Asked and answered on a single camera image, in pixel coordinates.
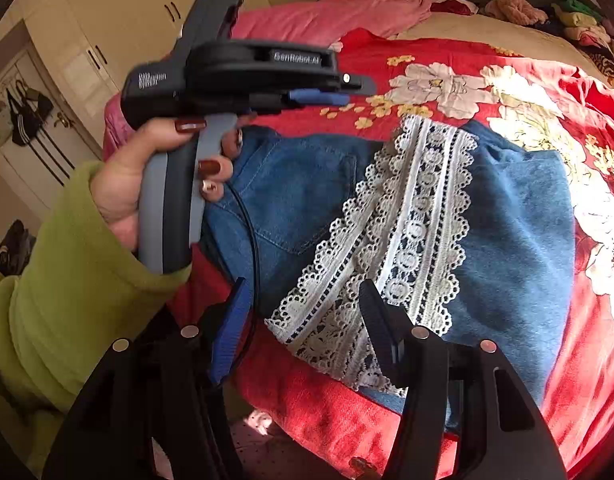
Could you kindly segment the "left hand red nails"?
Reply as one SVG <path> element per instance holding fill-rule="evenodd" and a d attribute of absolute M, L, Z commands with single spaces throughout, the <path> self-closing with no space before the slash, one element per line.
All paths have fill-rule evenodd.
<path fill-rule="evenodd" d="M 221 140 L 221 153 L 197 166 L 200 195 L 211 203 L 222 199 L 224 184 L 233 174 L 233 161 L 241 154 L 242 128 L 256 119 L 241 116 Z M 128 143 L 105 163 L 90 183 L 98 212 L 122 247 L 134 252 L 139 243 L 139 197 L 147 163 L 159 152 L 169 152 L 191 141 L 206 127 L 203 118 L 155 118 L 143 125 Z"/>

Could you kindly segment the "green sleeve left forearm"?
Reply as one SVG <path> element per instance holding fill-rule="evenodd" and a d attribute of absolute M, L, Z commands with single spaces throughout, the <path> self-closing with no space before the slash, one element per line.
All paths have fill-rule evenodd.
<path fill-rule="evenodd" d="M 80 167 L 22 274 L 0 273 L 0 433 L 34 477 L 106 350 L 136 338 L 191 273 L 152 273 L 120 244 L 90 191 L 105 168 Z"/>

